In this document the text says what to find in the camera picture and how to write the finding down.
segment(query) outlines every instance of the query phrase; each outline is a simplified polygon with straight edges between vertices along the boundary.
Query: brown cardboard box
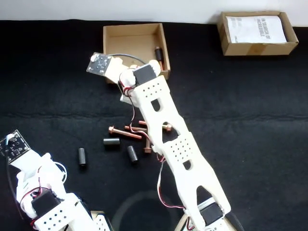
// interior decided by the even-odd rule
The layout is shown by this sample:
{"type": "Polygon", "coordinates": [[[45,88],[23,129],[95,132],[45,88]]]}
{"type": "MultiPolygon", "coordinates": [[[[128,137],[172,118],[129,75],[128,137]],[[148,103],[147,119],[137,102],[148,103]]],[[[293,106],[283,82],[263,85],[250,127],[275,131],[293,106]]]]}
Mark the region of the brown cardboard box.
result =
{"type": "Polygon", "coordinates": [[[217,26],[224,55],[287,55],[298,45],[298,39],[285,12],[222,12],[217,26]],[[276,15],[280,17],[287,40],[286,43],[231,43],[226,16],[263,15],[276,15]]]}
{"type": "MultiPolygon", "coordinates": [[[[103,27],[103,52],[105,54],[131,54],[147,63],[151,59],[156,59],[155,47],[157,46],[162,48],[164,55],[164,70],[161,74],[165,76],[165,79],[168,79],[170,63],[161,23],[103,27]]],[[[120,58],[123,59],[123,64],[126,66],[141,65],[135,59],[123,56],[120,58]]]]}

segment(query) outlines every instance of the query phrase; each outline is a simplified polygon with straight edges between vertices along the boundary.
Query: white plastic bracket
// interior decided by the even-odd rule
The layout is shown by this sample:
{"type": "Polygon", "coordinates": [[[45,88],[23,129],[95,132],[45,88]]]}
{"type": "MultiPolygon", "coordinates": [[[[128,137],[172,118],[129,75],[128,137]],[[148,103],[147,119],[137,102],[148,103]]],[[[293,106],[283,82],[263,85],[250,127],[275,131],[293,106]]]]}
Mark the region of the white plastic bracket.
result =
{"type": "Polygon", "coordinates": [[[73,193],[35,223],[39,231],[59,231],[67,224],[73,231],[98,231],[99,228],[73,193]]]}
{"type": "Polygon", "coordinates": [[[184,119],[178,114],[164,76],[137,86],[131,95],[147,123],[153,150],[164,155],[173,172],[178,194],[186,208],[185,213],[191,217],[197,230],[206,230],[205,221],[197,205],[196,190],[199,186],[212,194],[224,215],[230,212],[231,206],[213,168],[202,156],[184,119]],[[153,100],[158,100],[160,104],[158,111],[155,111],[151,104],[153,100]],[[171,124],[179,136],[173,141],[163,143],[161,127],[165,122],[171,124]],[[183,165],[186,161],[191,164],[188,170],[183,165]]]}

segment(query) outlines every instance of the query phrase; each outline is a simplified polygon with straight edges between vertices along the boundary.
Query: circuit board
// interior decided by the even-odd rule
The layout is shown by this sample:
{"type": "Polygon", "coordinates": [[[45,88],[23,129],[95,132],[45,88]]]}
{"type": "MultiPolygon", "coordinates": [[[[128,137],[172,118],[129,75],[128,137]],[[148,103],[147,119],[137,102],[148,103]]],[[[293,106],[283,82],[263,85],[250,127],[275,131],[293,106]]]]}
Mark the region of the circuit board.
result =
{"type": "Polygon", "coordinates": [[[91,61],[87,68],[87,72],[104,76],[110,60],[111,56],[95,52],[91,56],[91,61]]]}
{"type": "Polygon", "coordinates": [[[9,164],[31,149],[18,130],[12,134],[15,137],[9,140],[8,145],[6,145],[6,137],[0,141],[0,154],[3,157],[8,156],[9,164]]]}

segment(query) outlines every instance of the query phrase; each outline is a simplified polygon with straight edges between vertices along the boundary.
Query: black cylinder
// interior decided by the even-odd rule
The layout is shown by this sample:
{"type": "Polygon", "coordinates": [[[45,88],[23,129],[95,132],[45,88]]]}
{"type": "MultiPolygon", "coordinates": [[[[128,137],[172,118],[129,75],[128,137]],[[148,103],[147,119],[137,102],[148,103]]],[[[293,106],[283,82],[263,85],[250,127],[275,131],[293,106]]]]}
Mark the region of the black cylinder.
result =
{"type": "Polygon", "coordinates": [[[155,56],[157,61],[163,61],[163,49],[160,47],[155,48],[155,56]]]}
{"type": "Polygon", "coordinates": [[[120,145],[120,138],[104,138],[104,145],[120,145]]]}
{"type": "Polygon", "coordinates": [[[131,161],[131,163],[135,164],[138,162],[138,157],[136,155],[136,152],[135,152],[135,149],[133,146],[128,146],[127,147],[127,152],[128,152],[128,156],[129,156],[129,159],[131,161]]]}
{"type": "Polygon", "coordinates": [[[79,159],[79,165],[81,167],[85,167],[87,165],[86,153],[84,148],[78,148],[78,159],[79,159]]]}

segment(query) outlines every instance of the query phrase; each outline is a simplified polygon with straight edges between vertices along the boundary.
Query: copper screw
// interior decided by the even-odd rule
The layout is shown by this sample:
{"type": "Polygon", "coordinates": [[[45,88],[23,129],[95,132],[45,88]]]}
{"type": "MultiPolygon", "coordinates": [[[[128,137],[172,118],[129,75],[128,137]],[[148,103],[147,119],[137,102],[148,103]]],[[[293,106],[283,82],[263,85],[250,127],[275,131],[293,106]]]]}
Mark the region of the copper screw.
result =
{"type": "Polygon", "coordinates": [[[117,134],[121,134],[123,136],[129,136],[129,137],[136,138],[136,139],[139,139],[139,140],[142,139],[142,137],[139,136],[139,135],[132,134],[132,133],[127,132],[127,131],[121,131],[121,130],[115,129],[114,126],[109,127],[108,131],[109,131],[110,134],[117,133],[117,134]]]}
{"type": "MultiPolygon", "coordinates": [[[[143,121],[143,120],[139,120],[139,124],[146,125],[146,122],[143,121]]],[[[172,125],[171,124],[163,124],[163,129],[165,129],[166,131],[171,131],[172,125]]]]}
{"type": "MultiPolygon", "coordinates": [[[[129,126],[124,126],[124,129],[125,130],[130,130],[130,127],[129,126]]],[[[133,129],[134,131],[144,131],[144,132],[148,131],[148,129],[146,129],[146,128],[138,128],[138,127],[131,127],[131,129],[133,129]]]]}
{"type": "Polygon", "coordinates": [[[145,144],[145,148],[143,148],[144,153],[151,153],[152,152],[152,148],[150,146],[150,141],[149,139],[146,139],[146,144],[145,144]]]}

